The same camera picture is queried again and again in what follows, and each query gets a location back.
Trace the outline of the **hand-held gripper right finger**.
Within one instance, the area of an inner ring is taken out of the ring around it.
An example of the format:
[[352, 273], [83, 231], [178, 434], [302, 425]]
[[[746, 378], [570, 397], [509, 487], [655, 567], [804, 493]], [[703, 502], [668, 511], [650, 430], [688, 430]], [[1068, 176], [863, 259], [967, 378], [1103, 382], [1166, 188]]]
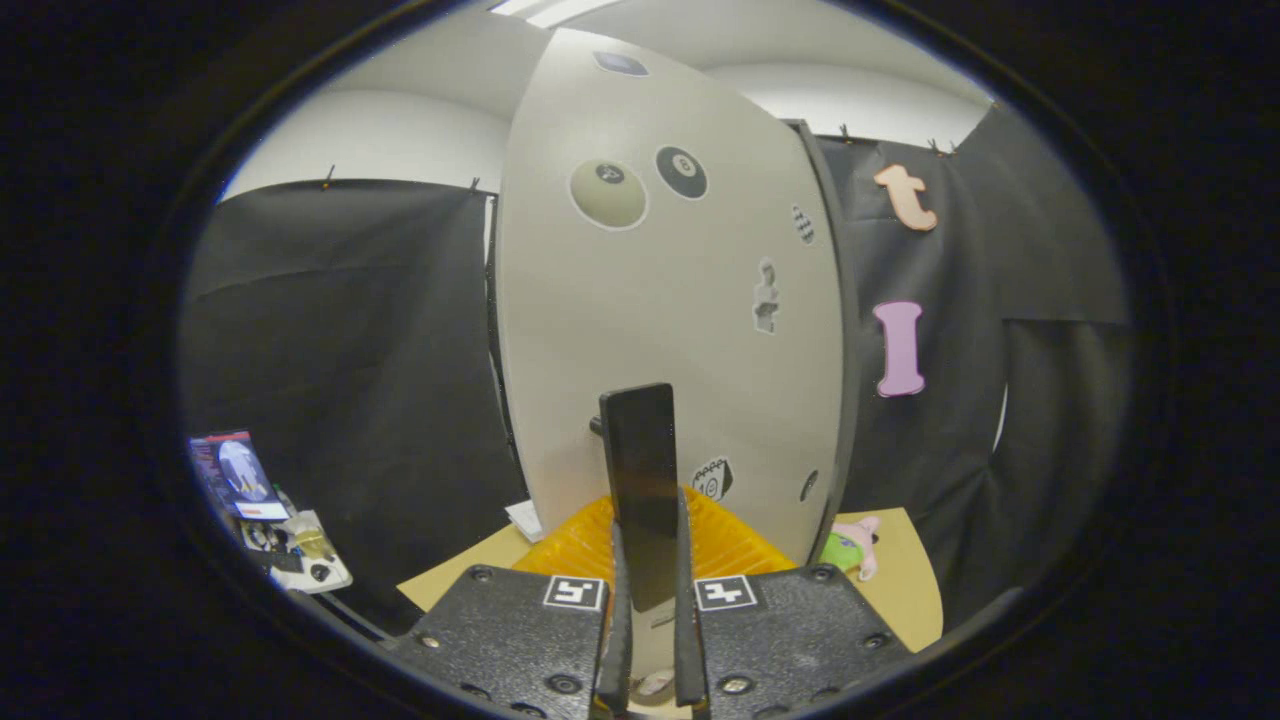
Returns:
[[692, 717], [788, 717], [913, 657], [833, 565], [696, 579], [685, 495], [677, 518], [675, 703]]

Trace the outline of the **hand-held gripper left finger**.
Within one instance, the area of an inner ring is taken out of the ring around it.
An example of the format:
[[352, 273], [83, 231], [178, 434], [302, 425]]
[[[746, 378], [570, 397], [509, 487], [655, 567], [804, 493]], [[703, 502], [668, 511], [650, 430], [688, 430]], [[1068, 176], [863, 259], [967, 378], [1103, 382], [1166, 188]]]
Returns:
[[628, 710], [632, 621], [613, 505], [589, 502], [539, 541], [532, 505], [399, 585], [422, 610], [387, 651], [435, 683], [540, 719]]

